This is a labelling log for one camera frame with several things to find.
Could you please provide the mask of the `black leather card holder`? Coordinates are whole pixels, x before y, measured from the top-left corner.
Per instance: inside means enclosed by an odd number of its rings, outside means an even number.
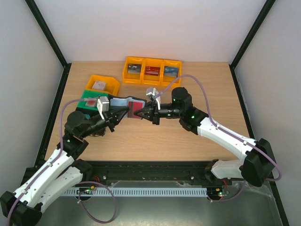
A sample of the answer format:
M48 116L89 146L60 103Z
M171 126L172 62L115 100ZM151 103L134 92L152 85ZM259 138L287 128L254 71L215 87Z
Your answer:
M140 98L132 97L132 96L116 97L116 96L109 95L108 99L109 99L109 102L110 102L110 108L128 107L128 102L129 101L144 102L145 103L144 107L147 104L147 101L145 99L140 99Z

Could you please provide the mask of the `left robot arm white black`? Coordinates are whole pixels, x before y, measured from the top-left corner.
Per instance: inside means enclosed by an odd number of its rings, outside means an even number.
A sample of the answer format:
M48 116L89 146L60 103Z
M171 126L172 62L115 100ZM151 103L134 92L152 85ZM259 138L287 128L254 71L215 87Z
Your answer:
M92 180L92 166L79 159L88 146L85 137L109 128L114 131L128 107L116 107L90 119L80 111L69 114L65 134L49 159L14 192L0 197L8 226L35 226L42 214L66 190L81 184L99 185Z

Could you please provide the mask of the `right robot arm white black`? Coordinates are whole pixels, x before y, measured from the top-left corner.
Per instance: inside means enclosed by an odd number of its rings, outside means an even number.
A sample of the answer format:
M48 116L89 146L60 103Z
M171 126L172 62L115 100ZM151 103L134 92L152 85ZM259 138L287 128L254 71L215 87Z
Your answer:
M163 104L156 89L149 88L150 102L135 111L135 115L158 125L160 119L179 119L182 127L195 135L208 138L237 156L237 160L214 160L205 173L208 183L214 185L224 178L242 178L249 184L260 187L268 180L275 167L275 160L268 154L272 148L266 139L255 140L242 136L193 106L192 96L186 88L172 90L172 102Z

